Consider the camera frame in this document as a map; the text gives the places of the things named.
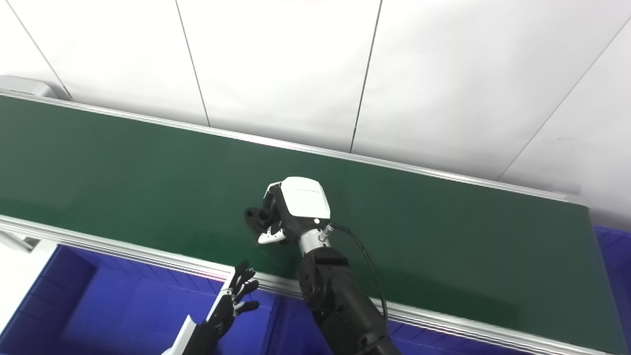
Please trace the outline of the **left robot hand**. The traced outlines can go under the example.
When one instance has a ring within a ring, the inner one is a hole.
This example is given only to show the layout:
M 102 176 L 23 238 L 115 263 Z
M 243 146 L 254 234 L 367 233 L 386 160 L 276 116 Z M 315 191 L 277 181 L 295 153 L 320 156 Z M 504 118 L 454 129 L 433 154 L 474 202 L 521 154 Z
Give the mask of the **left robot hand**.
M 207 317 L 196 323 L 190 315 L 183 322 L 174 343 L 163 355 L 212 355 L 219 340 L 232 328 L 235 319 L 252 312 L 261 305 L 259 301 L 244 301 L 244 297 L 258 290 L 259 281 L 253 280 L 254 268 L 248 260 L 234 267 L 221 286 Z

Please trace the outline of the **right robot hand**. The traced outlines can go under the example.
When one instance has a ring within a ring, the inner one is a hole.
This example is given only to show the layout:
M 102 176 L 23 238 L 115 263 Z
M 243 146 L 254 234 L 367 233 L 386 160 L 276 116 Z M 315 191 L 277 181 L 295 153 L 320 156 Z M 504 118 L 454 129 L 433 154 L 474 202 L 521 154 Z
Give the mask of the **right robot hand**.
M 257 236 L 261 245 L 295 243 L 302 254 L 330 245 L 325 229 L 331 211 L 317 180 L 290 176 L 270 184 L 255 215 L 262 222 Z

